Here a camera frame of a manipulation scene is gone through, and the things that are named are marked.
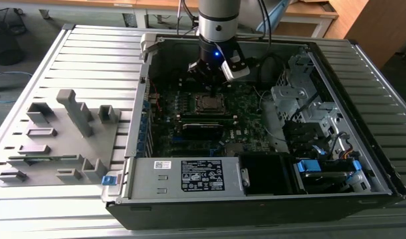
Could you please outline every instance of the wastebasket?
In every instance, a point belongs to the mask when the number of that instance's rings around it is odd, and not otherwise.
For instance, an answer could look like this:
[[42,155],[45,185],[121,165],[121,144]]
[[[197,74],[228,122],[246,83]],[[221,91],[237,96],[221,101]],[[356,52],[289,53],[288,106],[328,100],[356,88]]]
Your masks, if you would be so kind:
[[23,10],[18,8],[0,9],[0,27],[13,35],[22,35],[27,32],[27,27],[22,18]]
[[9,66],[21,62],[25,52],[18,44],[17,35],[27,32],[18,11],[14,8],[0,10],[0,65]]
[[0,65],[9,66],[25,58],[15,36],[0,27]]

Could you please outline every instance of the barcode sticker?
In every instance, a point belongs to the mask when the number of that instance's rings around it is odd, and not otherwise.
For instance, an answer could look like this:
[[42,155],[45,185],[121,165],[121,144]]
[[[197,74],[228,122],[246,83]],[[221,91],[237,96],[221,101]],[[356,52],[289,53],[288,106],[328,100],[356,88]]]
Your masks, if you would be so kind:
[[156,161],[154,169],[172,169],[172,161]]
[[128,6],[128,7],[133,7],[133,4],[115,3],[115,6]]

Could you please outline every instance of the white label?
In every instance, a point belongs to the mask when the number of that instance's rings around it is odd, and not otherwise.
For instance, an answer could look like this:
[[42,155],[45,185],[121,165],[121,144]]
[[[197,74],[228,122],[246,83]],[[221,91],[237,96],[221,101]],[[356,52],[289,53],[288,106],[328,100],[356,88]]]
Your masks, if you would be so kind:
[[128,7],[133,7],[133,4],[115,3],[115,6],[128,6]]
[[321,15],[323,18],[336,18],[335,15]]
[[172,161],[156,161],[154,169],[172,169]]

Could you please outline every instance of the power supply label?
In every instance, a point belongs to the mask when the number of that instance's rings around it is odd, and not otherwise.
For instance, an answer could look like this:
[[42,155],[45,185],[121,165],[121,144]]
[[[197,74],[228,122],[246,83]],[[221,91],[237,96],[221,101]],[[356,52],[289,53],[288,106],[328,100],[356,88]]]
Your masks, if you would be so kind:
[[225,191],[221,160],[182,161],[181,173],[185,192]]

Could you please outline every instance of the sticker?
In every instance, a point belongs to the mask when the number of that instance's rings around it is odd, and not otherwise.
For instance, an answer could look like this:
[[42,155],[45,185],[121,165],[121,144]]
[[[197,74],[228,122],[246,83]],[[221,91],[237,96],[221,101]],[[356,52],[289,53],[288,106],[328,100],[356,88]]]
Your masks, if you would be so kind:
[[181,173],[185,192],[225,191],[221,160],[182,161]]
[[133,4],[115,3],[115,6],[128,6],[128,7],[133,7]]
[[335,15],[321,15],[323,18],[336,18]]
[[156,161],[154,169],[172,169],[172,161]]

